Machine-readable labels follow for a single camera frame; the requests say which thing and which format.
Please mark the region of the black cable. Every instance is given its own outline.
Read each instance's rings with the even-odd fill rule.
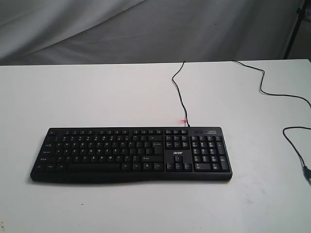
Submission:
[[[188,122],[187,110],[186,110],[186,108],[185,108],[185,106],[184,106],[184,103],[183,103],[183,100],[182,100],[182,98],[181,98],[181,94],[180,94],[180,91],[179,91],[179,87],[178,87],[177,83],[174,81],[174,77],[181,71],[181,69],[182,69],[182,67],[184,66],[184,63],[185,63],[185,62],[186,62],[186,61],[183,62],[183,64],[181,65],[181,68],[180,68],[180,69],[177,71],[177,73],[175,73],[174,76],[172,77],[172,82],[174,83],[175,87],[177,88],[178,95],[179,95],[179,99],[180,99],[180,103],[181,103],[181,105],[183,106],[184,111],[185,111],[186,122],[187,122],[188,127],[190,127],[190,124],[189,124],[189,122]]]
[[[273,94],[273,93],[268,93],[268,92],[265,92],[263,91],[262,89],[262,82],[263,82],[263,78],[264,78],[264,75],[265,75],[265,71],[263,69],[259,69],[259,68],[256,68],[256,67],[252,67],[252,66],[247,66],[245,64],[243,64],[242,62],[238,62],[238,61],[233,61],[235,63],[238,63],[242,66],[245,66],[245,67],[248,67],[248,68],[251,68],[251,69],[255,69],[255,70],[258,70],[260,72],[262,72],[262,78],[261,78],[261,82],[260,82],[260,87],[259,87],[259,90],[260,92],[266,94],[266,95],[269,95],[269,96],[287,96],[287,97],[294,97],[294,98],[299,98],[301,100],[304,100],[305,102],[308,103],[309,107],[311,108],[311,104],[310,102],[301,97],[301,96],[295,96],[295,95],[287,95],[287,94]],[[305,177],[307,178],[307,180],[309,180],[309,182],[311,181],[311,170],[309,170],[305,164],[305,161],[303,160],[301,154],[299,153],[299,151],[297,150],[297,148],[295,147],[295,145],[292,143],[292,141],[287,137],[287,135],[285,134],[285,131],[286,130],[289,130],[289,129],[305,129],[305,130],[311,130],[311,128],[308,128],[308,127],[303,127],[303,126],[290,126],[290,127],[286,127],[283,129],[283,135],[284,137],[286,138],[286,140],[290,143],[290,145],[292,146],[292,148],[296,151],[299,159],[300,159],[300,162],[301,162],[301,165],[302,165],[302,168],[303,168],[303,171],[304,171],[304,174],[305,174]]]

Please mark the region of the fabric backdrop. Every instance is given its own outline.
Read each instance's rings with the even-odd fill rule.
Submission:
[[[281,59],[303,0],[0,0],[0,64]]]

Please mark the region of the black keyboard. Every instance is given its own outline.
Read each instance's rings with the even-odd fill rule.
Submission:
[[[232,177],[219,127],[50,128],[30,174],[52,183]]]

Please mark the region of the usb connector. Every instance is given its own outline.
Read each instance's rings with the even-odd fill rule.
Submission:
[[[311,170],[308,169],[307,166],[303,167],[303,174],[305,175],[306,179],[311,183]]]

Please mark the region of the white table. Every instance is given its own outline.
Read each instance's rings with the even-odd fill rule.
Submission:
[[[252,61],[263,88],[311,100],[307,60]],[[228,183],[34,183],[49,127],[180,126],[176,64],[0,67],[0,233],[311,232],[311,187],[286,126],[311,125],[301,100],[259,93],[261,73],[186,63],[176,77],[192,126],[220,126]],[[311,166],[311,132],[288,131]]]

